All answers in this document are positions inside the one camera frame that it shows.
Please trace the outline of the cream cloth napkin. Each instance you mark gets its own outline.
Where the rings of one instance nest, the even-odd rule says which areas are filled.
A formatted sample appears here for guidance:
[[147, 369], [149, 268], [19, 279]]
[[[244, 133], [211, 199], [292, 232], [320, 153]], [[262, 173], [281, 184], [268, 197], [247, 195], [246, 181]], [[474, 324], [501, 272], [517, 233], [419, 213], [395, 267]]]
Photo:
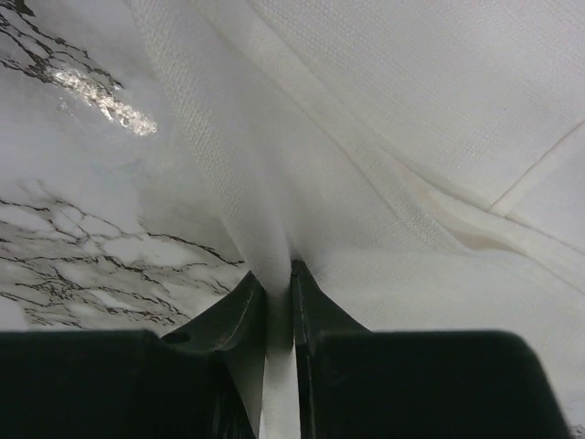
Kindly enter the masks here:
[[293, 259], [372, 329], [504, 329], [584, 421], [581, 1], [132, 1], [269, 296], [261, 436], [301, 427]]

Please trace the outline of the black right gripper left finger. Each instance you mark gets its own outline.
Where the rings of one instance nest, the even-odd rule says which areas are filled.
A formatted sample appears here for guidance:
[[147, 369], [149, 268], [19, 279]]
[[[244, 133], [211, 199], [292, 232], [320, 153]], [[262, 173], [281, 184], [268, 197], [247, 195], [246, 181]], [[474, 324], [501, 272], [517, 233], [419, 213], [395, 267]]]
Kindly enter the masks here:
[[4, 438], [256, 438], [265, 293], [247, 274], [181, 327], [1, 336]]

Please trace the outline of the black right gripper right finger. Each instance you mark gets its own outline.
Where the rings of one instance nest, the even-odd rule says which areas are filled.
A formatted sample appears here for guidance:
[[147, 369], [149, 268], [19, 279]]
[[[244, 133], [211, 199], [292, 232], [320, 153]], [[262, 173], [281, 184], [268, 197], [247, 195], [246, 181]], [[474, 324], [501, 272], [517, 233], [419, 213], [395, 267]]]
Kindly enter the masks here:
[[292, 264], [304, 438], [566, 438], [532, 348], [504, 331], [373, 332]]

